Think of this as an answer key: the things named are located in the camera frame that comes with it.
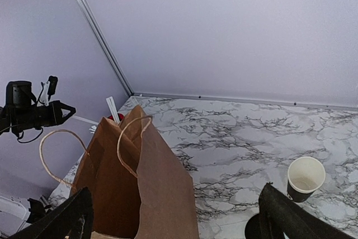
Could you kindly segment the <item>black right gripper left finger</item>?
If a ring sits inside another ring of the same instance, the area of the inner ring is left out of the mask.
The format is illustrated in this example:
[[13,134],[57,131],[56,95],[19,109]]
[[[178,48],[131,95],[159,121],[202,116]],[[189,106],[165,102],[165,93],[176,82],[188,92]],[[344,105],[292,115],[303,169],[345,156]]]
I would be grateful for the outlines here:
[[90,238],[93,219],[92,195],[85,187],[46,216],[10,238]]

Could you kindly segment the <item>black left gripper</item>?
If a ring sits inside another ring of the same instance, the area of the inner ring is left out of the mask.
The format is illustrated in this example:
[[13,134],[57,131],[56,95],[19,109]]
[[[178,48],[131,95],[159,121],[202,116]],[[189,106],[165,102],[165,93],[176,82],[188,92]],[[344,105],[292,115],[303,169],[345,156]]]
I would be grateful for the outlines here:
[[11,110],[11,130],[21,132],[32,128],[56,126],[65,123],[76,113],[76,108],[60,101],[50,102],[48,106],[31,105],[26,109]]

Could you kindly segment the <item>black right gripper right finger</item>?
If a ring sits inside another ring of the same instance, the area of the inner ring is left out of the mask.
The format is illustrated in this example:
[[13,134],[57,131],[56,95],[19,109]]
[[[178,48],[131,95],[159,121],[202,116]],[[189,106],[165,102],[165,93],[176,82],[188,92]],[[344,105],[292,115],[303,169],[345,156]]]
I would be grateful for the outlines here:
[[261,238],[351,238],[306,212],[269,183],[262,189],[258,202]]

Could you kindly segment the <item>black paper coffee cup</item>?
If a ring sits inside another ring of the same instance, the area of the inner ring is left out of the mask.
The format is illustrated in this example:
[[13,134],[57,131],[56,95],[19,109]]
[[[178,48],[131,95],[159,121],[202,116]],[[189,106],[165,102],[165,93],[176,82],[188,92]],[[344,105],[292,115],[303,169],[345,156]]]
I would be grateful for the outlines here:
[[287,196],[296,203],[306,201],[326,179],[322,163],[313,157],[299,157],[288,168]]

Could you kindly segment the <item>brown cardboard box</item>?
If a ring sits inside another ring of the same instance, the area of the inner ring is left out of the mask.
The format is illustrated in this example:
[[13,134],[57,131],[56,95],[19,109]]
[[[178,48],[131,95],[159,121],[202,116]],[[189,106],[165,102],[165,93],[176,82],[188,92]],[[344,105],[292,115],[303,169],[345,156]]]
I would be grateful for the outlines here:
[[192,178],[140,106],[100,121],[69,187],[91,192],[92,238],[199,236]]

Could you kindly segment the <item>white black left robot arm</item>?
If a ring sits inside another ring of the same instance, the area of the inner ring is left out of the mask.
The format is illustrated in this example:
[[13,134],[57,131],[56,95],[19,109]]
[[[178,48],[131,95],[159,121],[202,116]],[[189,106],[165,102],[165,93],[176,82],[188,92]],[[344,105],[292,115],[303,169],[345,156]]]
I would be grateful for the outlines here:
[[28,108],[15,108],[6,105],[1,108],[1,133],[11,132],[16,136],[28,129],[57,126],[63,124],[76,113],[76,108],[56,100],[48,106],[31,105]]

